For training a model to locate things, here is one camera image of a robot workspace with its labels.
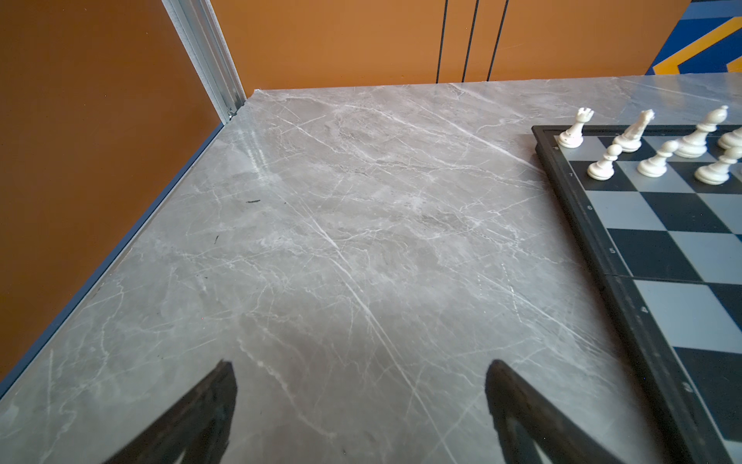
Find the gray marble surface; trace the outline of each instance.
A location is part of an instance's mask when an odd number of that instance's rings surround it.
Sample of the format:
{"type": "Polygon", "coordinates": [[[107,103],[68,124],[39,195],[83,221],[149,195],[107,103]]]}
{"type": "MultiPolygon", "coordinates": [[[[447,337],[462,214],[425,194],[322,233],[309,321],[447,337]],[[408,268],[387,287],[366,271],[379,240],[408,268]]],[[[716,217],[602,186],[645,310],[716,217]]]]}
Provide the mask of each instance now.
{"type": "Polygon", "coordinates": [[[501,463],[500,358],[664,462],[531,126],[740,123],[741,97],[737,74],[258,91],[0,401],[0,461],[97,463],[224,358],[224,463],[501,463]]]}

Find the knight chess piece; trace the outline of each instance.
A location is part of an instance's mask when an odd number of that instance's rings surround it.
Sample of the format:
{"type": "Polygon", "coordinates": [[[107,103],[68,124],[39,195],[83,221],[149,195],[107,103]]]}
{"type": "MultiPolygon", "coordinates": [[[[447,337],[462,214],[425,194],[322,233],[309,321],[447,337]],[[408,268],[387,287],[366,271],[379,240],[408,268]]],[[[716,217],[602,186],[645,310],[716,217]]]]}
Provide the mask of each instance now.
{"type": "Polygon", "coordinates": [[[559,138],[556,141],[564,148],[577,148],[582,145],[582,127],[586,122],[595,114],[590,108],[580,108],[577,110],[575,121],[572,127],[559,134],[559,138]]]}
{"type": "Polygon", "coordinates": [[[657,154],[647,160],[641,160],[637,165],[637,171],[647,177],[659,177],[667,172],[667,159],[675,153],[680,144],[677,140],[664,142],[657,154]]]}
{"type": "Polygon", "coordinates": [[[603,159],[588,166],[588,176],[595,180],[608,180],[613,174],[613,162],[618,159],[623,149],[621,145],[614,143],[609,146],[603,154],[603,159]]]}
{"type": "Polygon", "coordinates": [[[731,147],[719,157],[716,163],[696,169],[695,177],[710,186],[718,186],[729,180],[729,170],[740,158],[742,158],[742,147],[731,147]]]}
{"type": "Polygon", "coordinates": [[[623,134],[613,139],[613,143],[621,146],[625,153],[634,153],[642,145],[642,134],[650,121],[654,119],[654,111],[646,110],[639,114],[639,119],[630,125],[623,134]]]}
{"type": "Polygon", "coordinates": [[[742,146],[742,127],[738,127],[734,131],[722,135],[716,144],[725,150],[729,150],[734,146],[742,146]]]}
{"type": "Polygon", "coordinates": [[[702,123],[696,125],[693,134],[686,135],[680,139],[680,147],[675,154],[683,158],[698,158],[706,153],[706,137],[717,129],[716,125],[721,124],[726,119],[726,110],[729,106],[724,105],[706,115],[702,123]]]}

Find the black chessboard frame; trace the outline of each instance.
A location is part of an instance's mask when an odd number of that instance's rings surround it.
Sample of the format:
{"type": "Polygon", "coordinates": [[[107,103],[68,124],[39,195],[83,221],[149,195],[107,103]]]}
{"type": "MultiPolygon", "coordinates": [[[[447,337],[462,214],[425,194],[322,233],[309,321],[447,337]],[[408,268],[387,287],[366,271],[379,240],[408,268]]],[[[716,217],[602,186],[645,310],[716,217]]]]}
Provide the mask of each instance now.
{"type": "MultiPolygon", "coordinates": [[[[602,222],[593,210],[580,180],[574,176],[555,140],[568,125],[535,125],[536,153],[565,211],[578,245],[597,282],[608,314],[627,348],[640,384],[668,449],[677,463],[732,464],[714,425],[679,365],[657,322],[623,269],[621,257],[602,222]]],[[[584,136],[615,137],[626,125],[585,126],[584,136]]],[[[720,125],[719,132],[737,126],[720,125]]],[[[650,125],[644,136],[682,137],[695,130],[693,125],[650,125]]]]}

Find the white chess piece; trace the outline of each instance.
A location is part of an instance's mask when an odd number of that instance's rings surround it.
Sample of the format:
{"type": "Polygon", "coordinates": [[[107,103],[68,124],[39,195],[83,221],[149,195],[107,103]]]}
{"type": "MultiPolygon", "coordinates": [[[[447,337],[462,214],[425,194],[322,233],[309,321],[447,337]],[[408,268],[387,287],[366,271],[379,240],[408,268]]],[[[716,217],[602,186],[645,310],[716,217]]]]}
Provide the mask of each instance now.
{"type": "Polygon", "coordinates": [[[575,123],[566,131],[559,134],[559,138],[556,140],[561,146],[565,148],[577,148],[582,145],[582,127],[588,122],[595,114],[590,108],[580,108],[577,110],[577,116],[574,118],[575,123]]]}
{"type": "Polygon", "coordinates": [[[722,106],[706,115],[701,124],[696,125],[693,134],[686,135],[680,139],[680,147],[675,154],[683,158],[698,158],[706,153],[706,136],[716,130],[716,125],[726,119],[726,110],[729,106],[722,106]]]}
{"type": "Polygon", "coordinates": [[[642,145],[642,134],[650,121],[654,119],[654,111],[646,110],[639,114],[639,119],[630,125],[623,134],[613,139],[613,143],[621,146],[626,153],[634,153],[642,145]]]}
{"type": "Polygon", "coordinates": [[[613,176],[613,162],[618,159],[618,155],[621,154],[623,149],[621,145],[613,144],[605,150],[603,159],[592,163],[588,167],[588,176],[595,180],[608,180],[613,176]]]}
{"type": "Polygon", "coordinates": [[[667,159],[677,150],[680,144],[677,140],[664,142],[657,154],[648,160],[641,160],[637,165],[637,171],[647,177],[659,177],[667,172],[667,159]]]}
{"type": "Polygon", "coordinates": [[[729,180],[729,169],[740,158],[742,158],[742,147],[731,147],[719,157],[719,161],[716,163],[707,164],[696,169],[695,177],[711,186],[725,183],[729,180]]]}
{"type": "Polygon", "coordinates": [[[729,150],[733,146],[742,146],[742,127],[722,135],[716,144],[725,150],[729,150]]]}

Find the orange panel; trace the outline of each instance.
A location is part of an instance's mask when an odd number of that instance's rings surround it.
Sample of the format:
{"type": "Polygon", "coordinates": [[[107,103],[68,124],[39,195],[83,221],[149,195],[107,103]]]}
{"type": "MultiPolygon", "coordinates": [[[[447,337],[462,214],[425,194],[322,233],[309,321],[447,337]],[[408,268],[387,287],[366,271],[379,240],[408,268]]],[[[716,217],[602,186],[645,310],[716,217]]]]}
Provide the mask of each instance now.
{"type": "Polygon", "coordinates": [[[462,81],[475,5],[476,0],[448,0],[441,75],[438,82],[462,81]]]}
{"type": "Polygon", "coordinates": [[[0,377],[219,119],[159,1],[0,2],[0,377]]]}
{"type": "Polygon", "coordinates": [[[211,3],[248,93],[436,81],[444,0],[211,3]]]}
{"type": "Polygon", "coordinates": [[[689,3],[511,1],[490,80],[645,74],[689,3]]]}
{"type": "Polygon", "coordinates": [[[466,82],[487,80],[504,7],[505,0],[479,0],[469,63],[466,68],[466,82]]]}

